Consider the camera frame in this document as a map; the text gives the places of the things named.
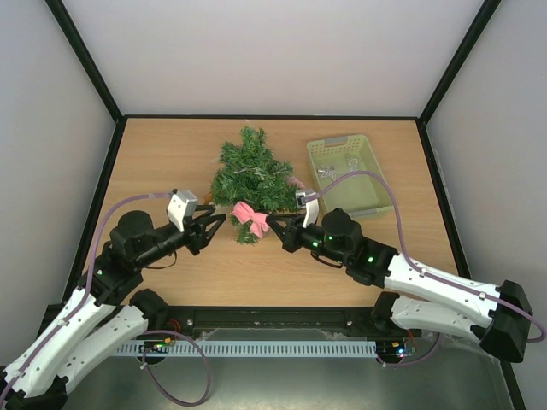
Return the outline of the pink bow ornament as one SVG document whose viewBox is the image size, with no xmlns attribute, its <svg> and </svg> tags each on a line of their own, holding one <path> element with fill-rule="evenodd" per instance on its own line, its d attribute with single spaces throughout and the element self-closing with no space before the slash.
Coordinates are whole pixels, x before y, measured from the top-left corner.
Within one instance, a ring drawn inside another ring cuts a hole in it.
<svg viewBox="0 0 547 410">
<path fill-rule="evenodd" d="M 231 215 L 241 224 L 250 222 L 250 231 L 258 238 L 263 238 L 263 235 L 269 230 L 267 215 L 255 211 L 246 202 L 237 202 L 233 207 Z"/>
</svg>

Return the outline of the pink paper triangle ornament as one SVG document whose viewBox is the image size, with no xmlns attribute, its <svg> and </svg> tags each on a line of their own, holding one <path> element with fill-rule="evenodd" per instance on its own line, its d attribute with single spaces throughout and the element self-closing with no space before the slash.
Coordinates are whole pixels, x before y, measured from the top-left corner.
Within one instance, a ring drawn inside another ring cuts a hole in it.
<svg viewBox="0 0 547 410">
<path fill-rule="evenodd" d="M 296 177 L 290 177 L 288 179 L 288 182 L 293 184 L 293 185 L 296 185 L 299 189 L 304 189 L 305 188 L 305 185 L 302 181 L 300 181 L 299 179 L 297 179 Z"/>
</svg>

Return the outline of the small green christmas tree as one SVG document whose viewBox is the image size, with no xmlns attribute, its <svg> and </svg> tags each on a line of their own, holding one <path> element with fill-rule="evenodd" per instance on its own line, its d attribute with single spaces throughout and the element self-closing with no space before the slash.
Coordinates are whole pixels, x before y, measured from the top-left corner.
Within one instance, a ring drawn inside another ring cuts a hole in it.
<svg viewBox="0 0 547 410">
<path fill-rule="evenodd" d="M 288 214 L 297 211 L 295 194 L 300 190 L 288 182 L 292 176 L 259 179 L 251 173 L 231 174 L 222 165 L 210 185 L 213 204 L 230 210 L 229 220 L 236 230 L 236 241 L 240 244 L 255 244 L 260 241 L 250 231 L 250 222 L 241 224 L 231 215 L 234 205 L 246 202 L 255 211 L 269 214 Z"/>
</svg>

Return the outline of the clear led string lights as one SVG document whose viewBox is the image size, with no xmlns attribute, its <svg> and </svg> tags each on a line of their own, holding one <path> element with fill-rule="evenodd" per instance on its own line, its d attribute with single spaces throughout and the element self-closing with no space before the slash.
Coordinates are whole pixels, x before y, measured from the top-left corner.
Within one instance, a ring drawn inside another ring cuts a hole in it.
<svg viewBox="0 0 547 410">
<path fill-rule="evenodd" d="M 239 131 L 240 143 L 225 141 L 217 161 L 231 174 L 251 173 L 261 180 L 292 176 L 293 166 L 279 160 L 268 147 L 263 128 L 244 126 Z"/>
</svg>

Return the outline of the silver star ornament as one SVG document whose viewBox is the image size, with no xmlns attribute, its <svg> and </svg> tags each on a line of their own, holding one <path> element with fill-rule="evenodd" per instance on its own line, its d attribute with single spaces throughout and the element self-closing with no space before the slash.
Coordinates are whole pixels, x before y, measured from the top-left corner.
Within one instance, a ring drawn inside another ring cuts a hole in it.
<svg viewBox="0 0 547 410">
<path fill-rule="evenodd" d="M 335 181 L 338 178 L 339 172 L 334 165 L 319 166 L 317 175 L 319 179 L 330 179 L 331 181 Z"/>
</svg>

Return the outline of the light green plastic basket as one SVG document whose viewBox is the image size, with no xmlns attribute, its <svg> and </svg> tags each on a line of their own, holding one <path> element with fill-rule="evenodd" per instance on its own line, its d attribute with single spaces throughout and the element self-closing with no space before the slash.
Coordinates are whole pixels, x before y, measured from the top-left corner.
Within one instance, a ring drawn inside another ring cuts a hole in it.
<svg viewBox="0 0 547 410">
<path fill-rule="evenodd" d="M 339 172 L 332 187 L 319 199 L 321 211 L 326 214 L 342 208 L 354 220 L 383 216 L 392 211 L 391 199 L 384 186 L 369 174 L 383 176 L 368 138 L 362 134 L 314 140 L 307 143 L 309 165 L 315 189 L 325 189 L 330 179 L 319 179 L 319 166 L 334 165 Z M 360 160 L 360 170 L 350 172 L 345 157 L 353 155 Z"/>
</svg>

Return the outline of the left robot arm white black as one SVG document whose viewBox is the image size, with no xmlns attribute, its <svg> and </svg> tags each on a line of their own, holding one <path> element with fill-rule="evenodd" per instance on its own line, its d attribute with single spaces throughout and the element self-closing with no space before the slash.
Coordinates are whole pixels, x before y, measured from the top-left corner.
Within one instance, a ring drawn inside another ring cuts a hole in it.
<svg viewBox="0 0 547 410">
<path fill-rule="evenodd" d="M 210 205 L 169 203 L 169 222 L 154 227 L 145 211 L 123 214 L 59 314 L 1 373 L 5 409 L 60 409 L 68 394 L 120 345 L 172 329 L 168 304 L 137 290 L 142 271 L 187 248 L 197 255 L 224 223 Z"/>
</svg>

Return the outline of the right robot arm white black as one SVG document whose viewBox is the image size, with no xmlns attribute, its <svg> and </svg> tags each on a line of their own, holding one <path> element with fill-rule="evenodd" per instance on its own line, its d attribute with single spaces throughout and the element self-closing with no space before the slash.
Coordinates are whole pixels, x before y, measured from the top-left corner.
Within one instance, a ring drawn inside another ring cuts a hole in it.
<svg viewBox="0 0 547 410">
<path fill-rule="evenodd" d="M 309 250 L 317 261 L 343 268 L 365 286 L 383 289 L 373 313 L 374 328 L 422 329 L 465 338 L 500 360 L 524 360 L 532 308 L 524 289 L 453 276 L 406 257 L 397 249 L 364 237 L 359 223 L 337 208 L 320 224 L 303 214 L 268 216 L 266 222 L 294 253 Z"/>
</svg>

